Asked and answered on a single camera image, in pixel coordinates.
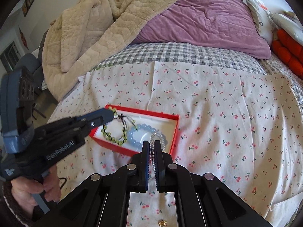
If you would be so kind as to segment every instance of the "light blue bead bracelet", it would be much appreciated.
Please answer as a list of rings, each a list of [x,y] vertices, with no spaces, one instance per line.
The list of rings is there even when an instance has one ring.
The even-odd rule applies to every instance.
[[[150,132],[151,134],[156,134],[156,136],[160,139],[161,147],[165,148],[167,144],[166,137],[158,130],[155,128],[152,128],[150,125],[142,124],[142,125],[137,125],[137,129],[135,127],[132,127],[128,132],[127,132],[127,142],[135,147],[142,146],[140,142],[137,142],[133,135],[137,130],[144,130],[147,132]]]

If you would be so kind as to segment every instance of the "metal screw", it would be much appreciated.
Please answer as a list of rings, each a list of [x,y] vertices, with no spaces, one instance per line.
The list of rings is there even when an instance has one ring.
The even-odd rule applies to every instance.
[[[215,178],[215,176],[212,175],[211,173],[206,173],[204,175],[204,177],[205,177],[206,180],[213,180]]]
[[[160,227],[167,226],[167,221],[164,220],[164,219],[162,219],[162,220],[160,220],[160,221],[158,222],[158,225],[159,225]]]
[[[92,181],[98,181],[100,179],[100,175],[99,174],[93,174],[92,176],[91,176],[91,180]]]
[[[128,164],[126,168],[128,170],[135,170],[136,169],[136,165],[135,164]]]
[[[177,166],[176,164],[174,164],[174,163],[169,164],[169,169],[175,170],[175,169],[177,169],[177,168],[178,168],[178,166]]]

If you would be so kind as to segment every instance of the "human hand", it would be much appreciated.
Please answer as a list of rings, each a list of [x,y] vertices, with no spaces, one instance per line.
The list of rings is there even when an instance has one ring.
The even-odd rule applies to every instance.
[[[57,202],[61,197],[56,165],[49,169],[49,175],[44,179],[43,185],[25,177],[16,178],[11,183],[12,196],[30,219],[32,218],[34,207],[37,206],[37,202],[32,197],[32,194],[40,194],[45,191],[45,199],[48,202]]]

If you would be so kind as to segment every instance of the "orange cushion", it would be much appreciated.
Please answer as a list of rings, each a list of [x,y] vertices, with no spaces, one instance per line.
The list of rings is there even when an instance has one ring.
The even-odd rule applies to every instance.
[[[297,76],[301,76],[303,74],[303,66],[295,56],[292,56],[289,60],[288,67]]]
[[[285,64],[285,65],[288,65],[288,62],[291,58],[291,53],[290,51],[285,48],[285,47],[281,47],[279,48],[278,50],[278,57],[280,58],[280,60]]]
[[[299,55],[299,60],[303,64],[303,50],[301,50],[301,54]]]
[[[289,51],[296,57],[299,57],[302,50],[302,46],[298,44],[292,37],[288,37],[286,43]]]
[[[275,40],[272,42],[272,50],[276,55],[278,55],[279,48],[283,47],[279,40]]]
[[[287,38],[288,37],[289,37],[289,35],[287,34],[286,31],[284,31],[283,29],[278,30],[278,38],[285,47],[287,47]]]

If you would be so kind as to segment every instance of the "bed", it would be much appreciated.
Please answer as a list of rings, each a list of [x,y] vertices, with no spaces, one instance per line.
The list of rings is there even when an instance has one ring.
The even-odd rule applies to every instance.
[[[241,8],[240,18],[252,21],[248,8]],[[170,27],[174,11],[170,7],[149,21],[133,44],[79,77],[50,121],[106,104],[179,114],[175,162],[193,173],[214,173],[275,227],[287,225],[303,198],[302,80],[270,51],[253,23],[238,25],[241,41],[236,30],[207,44],[197,42],[195,33],[164,37],[160,30],[151,36],[159,21]],[[235,14],[229,10],[228,16]],[[86,138],[57,165],[67,178],[63,197],[92,173],[112,173],[129,160]],[[151,171],[146,195],[131,195],[128,226],[155,226],[159,219],[176,226],[173,195],[158,194],[153,179]]]

